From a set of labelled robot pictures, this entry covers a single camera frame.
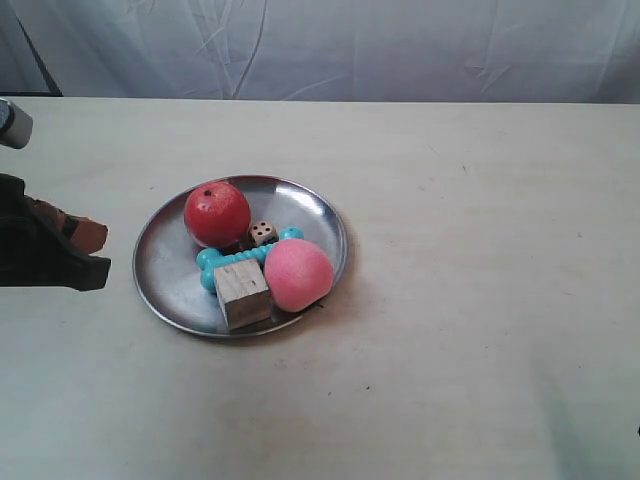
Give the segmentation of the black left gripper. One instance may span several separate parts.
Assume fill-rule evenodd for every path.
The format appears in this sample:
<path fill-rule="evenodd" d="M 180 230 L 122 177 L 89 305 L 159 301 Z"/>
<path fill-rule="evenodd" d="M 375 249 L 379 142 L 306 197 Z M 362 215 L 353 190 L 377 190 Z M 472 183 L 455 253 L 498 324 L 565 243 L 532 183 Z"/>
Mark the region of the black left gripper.
<path fill-rule="evenodd" d="M 111 259 L 89 254 L 103 249 L 108 227 L 29 198 L 34 211 L 24 191 L 22 179 L 1 175 L 1 286 L 103 289 Z M 38 214 L 72 244 L 64 255 L 59 235 Z"/>

